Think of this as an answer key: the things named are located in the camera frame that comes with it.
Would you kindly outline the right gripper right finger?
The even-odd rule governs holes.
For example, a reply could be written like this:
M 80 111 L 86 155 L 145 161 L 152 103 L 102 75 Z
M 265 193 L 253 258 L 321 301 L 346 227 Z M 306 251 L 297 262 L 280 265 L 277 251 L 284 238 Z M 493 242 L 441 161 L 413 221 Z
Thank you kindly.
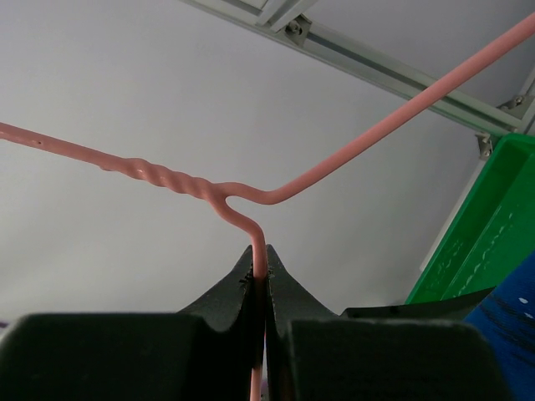
M 350 319 L 267 249 L 272 400 L 509 400 L 488 342 L 462 320 Z

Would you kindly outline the aluminium frame left posts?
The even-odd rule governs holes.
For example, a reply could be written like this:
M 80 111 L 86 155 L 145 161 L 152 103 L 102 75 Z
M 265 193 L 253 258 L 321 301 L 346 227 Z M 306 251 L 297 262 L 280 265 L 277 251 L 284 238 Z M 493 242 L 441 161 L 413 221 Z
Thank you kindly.
M 205 13 L 234 23 L 306 54 L 403 99 L 411 99 L 434 78 L 391 56 L 307 17 L 312 1 L 192 1 Z M 534 133 L 534 78 L 520 94 L 492 107 L 460 90 L 435 102 L 431 111 L 476 131 L 486 159 L 498 139 L 509 132 Z

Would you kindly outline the blue patterned trousers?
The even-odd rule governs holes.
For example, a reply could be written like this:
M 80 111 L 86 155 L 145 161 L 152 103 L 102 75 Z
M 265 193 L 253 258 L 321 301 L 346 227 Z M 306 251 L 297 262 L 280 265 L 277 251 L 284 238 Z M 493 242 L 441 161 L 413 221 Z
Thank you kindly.
M 516 400 L 534 399 L 534 255 L 464 319 L 487 340 Z

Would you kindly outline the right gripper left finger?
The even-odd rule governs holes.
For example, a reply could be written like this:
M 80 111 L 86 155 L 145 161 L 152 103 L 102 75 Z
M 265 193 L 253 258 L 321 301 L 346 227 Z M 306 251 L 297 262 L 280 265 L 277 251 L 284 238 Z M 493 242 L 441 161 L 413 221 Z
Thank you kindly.
M 39 313 L 1 336 L 4 400 L 246 400 L 252 253 L 179 312 Z

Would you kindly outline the green plastic tray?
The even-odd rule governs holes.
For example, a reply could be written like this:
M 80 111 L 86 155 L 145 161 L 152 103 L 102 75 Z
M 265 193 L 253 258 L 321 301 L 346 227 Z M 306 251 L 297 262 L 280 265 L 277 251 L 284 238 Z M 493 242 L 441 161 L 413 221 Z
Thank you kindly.
M 534 250 L 534 138 L 502 138 L 407 303 L 464 296 L 501 283 Z

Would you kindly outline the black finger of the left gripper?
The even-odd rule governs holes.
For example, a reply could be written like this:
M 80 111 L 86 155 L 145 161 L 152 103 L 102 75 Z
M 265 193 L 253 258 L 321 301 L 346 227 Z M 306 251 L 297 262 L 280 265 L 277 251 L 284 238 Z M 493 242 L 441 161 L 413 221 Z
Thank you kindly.
M 350 319 L 446 319 L 462 320 L 494 290 L 477 292 L 435 302 L 384 307 L 348 307 L 341 317 Z

